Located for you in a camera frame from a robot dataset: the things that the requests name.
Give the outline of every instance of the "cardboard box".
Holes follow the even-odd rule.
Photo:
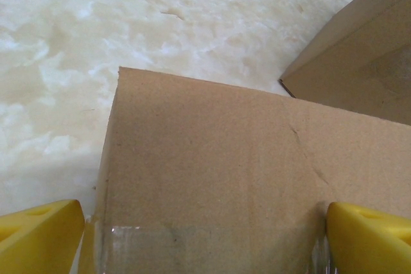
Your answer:
[[[305,273],[329,202],[411,218],[410,153],[403,124],[121,69],[80,273]]]
[[[411,0],[354,0],[281,82],[296,98],[411,124]]]

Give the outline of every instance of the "cardboard surface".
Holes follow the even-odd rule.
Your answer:
[[[411,0],[354,0],[281,81],[296,98],[411,124]]]
[[[409,126],[121,69],[93,218],[99,273],[305,273],[329,202],[411,218],[410,153]]]

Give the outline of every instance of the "yellow plastic part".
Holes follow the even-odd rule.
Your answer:
[[[338,274],[410,274],[411,220],[332,203],[327,238]]]
[[[0,273],[68,274],[83,228],[76,200],[1,216]]]

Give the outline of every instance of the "white marble surface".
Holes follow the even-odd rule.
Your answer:
[[[91,214],[118,66],[285,94],[277,79],[351,0],[0,0],[0,214]]]

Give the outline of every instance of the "marble floor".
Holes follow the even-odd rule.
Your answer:
[[[0,214],[94,193],[119,65],[286,95],[351,0],[0,0]]]

